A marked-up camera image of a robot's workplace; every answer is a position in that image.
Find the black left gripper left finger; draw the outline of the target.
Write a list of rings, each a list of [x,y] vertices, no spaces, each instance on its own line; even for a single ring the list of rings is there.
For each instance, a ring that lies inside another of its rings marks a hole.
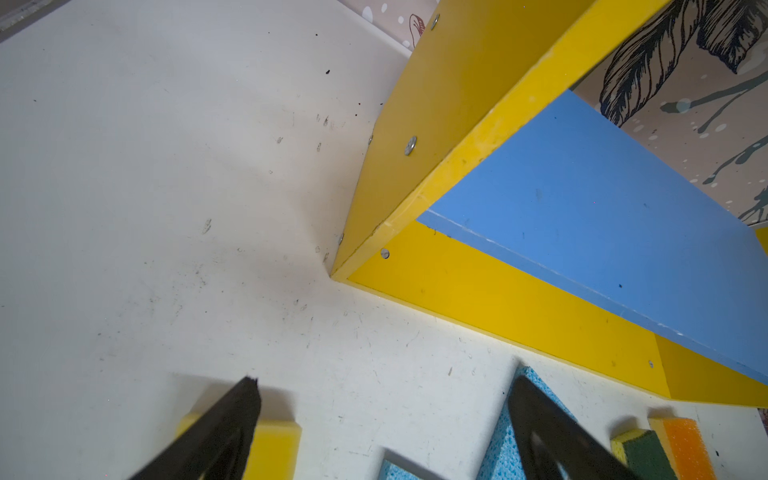
[[[242,378],[133,478],[241,479],[260,411],[258,380]]]

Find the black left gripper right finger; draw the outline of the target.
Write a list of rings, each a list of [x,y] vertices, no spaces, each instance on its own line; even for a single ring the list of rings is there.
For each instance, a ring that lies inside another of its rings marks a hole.
[[[527,479],[637,477],[528,378],[513,381],[507,408]]]

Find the yellow sponge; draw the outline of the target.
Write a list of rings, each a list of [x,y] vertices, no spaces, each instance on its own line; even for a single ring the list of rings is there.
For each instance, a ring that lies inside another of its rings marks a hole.
[[[243,480],[292,480],[302,428],[293,421],[259,420]]]

